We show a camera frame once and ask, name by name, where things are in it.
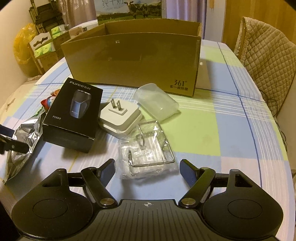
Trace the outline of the white power adapter plug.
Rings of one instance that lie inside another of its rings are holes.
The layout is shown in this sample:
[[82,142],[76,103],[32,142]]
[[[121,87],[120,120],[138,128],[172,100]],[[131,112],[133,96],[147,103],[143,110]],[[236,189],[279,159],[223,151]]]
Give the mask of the white power adapter plug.
[[112,136],[124,138],[139,124],[141,119],[142,112],[136,103],[112,98],[100,111],[99,125]]

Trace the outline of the cardboard box with tissues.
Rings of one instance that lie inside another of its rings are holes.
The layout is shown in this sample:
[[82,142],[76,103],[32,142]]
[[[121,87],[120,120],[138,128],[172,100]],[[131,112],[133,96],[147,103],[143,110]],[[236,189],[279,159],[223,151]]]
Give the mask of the cardboard box with tissues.
[[70,39],[68,26],[59,25],[49,32],[40,33],[28,44],[38,72],[43,75],[64,57],[61,45]]

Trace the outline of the large open cardboard box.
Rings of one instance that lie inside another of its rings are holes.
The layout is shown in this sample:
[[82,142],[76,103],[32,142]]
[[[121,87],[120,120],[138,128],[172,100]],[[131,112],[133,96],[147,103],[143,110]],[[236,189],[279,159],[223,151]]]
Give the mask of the large open cardboard box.
[[107,22],[61,46],[72,76],[82,82],[129,87],[156,84],[193,96],[201,27],[198,22],[138,19]]

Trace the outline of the yellow plastic bag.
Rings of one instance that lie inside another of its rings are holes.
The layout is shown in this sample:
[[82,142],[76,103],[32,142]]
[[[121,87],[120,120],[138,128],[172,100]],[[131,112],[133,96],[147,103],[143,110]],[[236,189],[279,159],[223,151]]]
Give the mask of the yellow plastic bag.
[[30,41],[37,35],[36,26],[33,23],[28,23],[18,32],[14,39],[13,52],[15,60],[22,73],[27,77],[34,77],[39,74],[28,48]]

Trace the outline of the pink curtain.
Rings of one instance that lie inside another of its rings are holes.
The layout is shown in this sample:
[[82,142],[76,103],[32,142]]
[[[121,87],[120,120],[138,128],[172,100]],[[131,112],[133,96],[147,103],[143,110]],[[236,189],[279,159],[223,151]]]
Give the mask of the pink curtain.
[[[163,1],[162,18],[110,21],[99,26],[106,34],[166,33],[203,36],[201,1]],[[97,20],[94,1],[58,1],[63,20],[69,27]]]

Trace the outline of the silver green foil pouch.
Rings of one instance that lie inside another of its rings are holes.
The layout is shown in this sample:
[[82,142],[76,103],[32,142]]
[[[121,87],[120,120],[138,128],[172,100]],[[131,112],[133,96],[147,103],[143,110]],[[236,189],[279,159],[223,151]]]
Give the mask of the silver green foil pouch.
[[22,122],[10,139],[11,147],[6,158],[3,183],[14,178],[32,156],[43,134],[43,120],[46,111],[41,108],[36,114]]

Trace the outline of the translucent plastic cup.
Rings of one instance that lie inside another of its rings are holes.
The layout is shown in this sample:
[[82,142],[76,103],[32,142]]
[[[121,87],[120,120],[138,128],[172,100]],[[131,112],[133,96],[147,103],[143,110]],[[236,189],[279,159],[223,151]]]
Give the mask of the translucent plastic cup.
[[164,121],[179,110],[179,104],[154,83],[139,87],[133,98],[158,121]]

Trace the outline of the black folding cart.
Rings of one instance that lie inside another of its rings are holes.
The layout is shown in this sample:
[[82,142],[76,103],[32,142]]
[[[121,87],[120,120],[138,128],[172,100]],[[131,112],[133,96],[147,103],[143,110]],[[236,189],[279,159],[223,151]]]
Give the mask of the black folding cart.
[[32,6],[29,8],[29,13],[39,34],[49,32],[52,28],[65,24],[57,1],[49,1],[41,6],[36,6],[33,0],[30,0],[30,2]]

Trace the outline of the milk carton gift box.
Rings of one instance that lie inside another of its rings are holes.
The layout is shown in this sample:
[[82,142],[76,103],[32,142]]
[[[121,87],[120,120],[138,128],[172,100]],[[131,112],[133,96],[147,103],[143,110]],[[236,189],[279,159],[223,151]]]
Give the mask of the milk carton gift box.
[[145,18],[162,18],[162,3],[157,0],[94,1],[98,24]]

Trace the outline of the black shaver box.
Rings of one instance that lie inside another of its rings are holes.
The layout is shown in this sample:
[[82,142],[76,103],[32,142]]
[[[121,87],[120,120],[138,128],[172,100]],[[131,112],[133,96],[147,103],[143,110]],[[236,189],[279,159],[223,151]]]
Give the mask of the black shaver box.
[[98,129],[102,94],[98,87],[67,78],[43,120],[43,140],[88,153]]

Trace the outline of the white appliance box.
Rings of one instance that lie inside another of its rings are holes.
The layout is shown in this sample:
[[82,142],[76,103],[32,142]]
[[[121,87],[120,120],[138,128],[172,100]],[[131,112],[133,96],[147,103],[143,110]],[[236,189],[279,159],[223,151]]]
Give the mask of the white appliance box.
[[97,26],[98,26],[97,20],[91,20],[91,21],[81,23],[81,24],[69,29],[69,31],[68,31],[69,36],[72,39],[72,38],[76,37],[77,35],[80,35],[81,33],[91,30]]

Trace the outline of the red Doraemon toy figure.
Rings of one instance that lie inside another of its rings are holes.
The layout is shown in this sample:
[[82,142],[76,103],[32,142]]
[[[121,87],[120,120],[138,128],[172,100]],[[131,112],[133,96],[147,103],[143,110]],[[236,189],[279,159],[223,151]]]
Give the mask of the red Doraemon toy figure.
[[49,110],[49,108],[51,107],[52,103],[54,102],[56,96],[58,95],[60,89],[57,89],[53,92],[50,93],[50,96],[47,97],[46,99],[41,101],[41,105],[43,106],[45,112],[47,112]]

